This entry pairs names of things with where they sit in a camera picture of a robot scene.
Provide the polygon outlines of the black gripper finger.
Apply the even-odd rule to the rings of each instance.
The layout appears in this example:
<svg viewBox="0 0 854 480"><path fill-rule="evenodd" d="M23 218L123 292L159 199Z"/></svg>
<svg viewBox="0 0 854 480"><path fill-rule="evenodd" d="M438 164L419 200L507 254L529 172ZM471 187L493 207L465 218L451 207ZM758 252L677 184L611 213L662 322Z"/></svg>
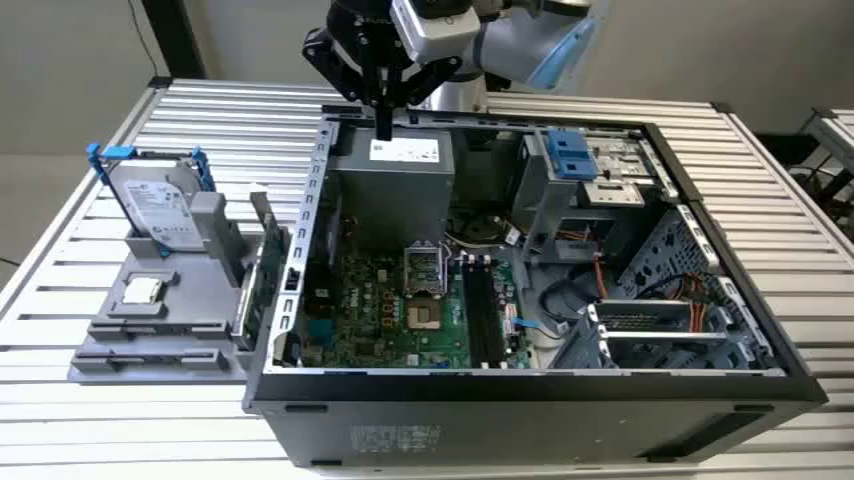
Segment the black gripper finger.
<svg viewBox="0 0 854 480"><path fill-rule="evenodd" d="M375 62L374 42L356 31L355 52L360 71L356 71L335 50L335 39L324 28L312 29L303 43L303 56L324 79L348 101L359 100L374 110L375 138L386 140L386 98L380 69Z"/></svg>
<svg viewBox="0 0 854 480"><path fill-rule="evenodd" d="M403 67L392 64L387 72L384 90L384 140L392 139L394 110L418 105L453 77L462 66L462 58L453 56L434 60L403 79Z"/></svg>

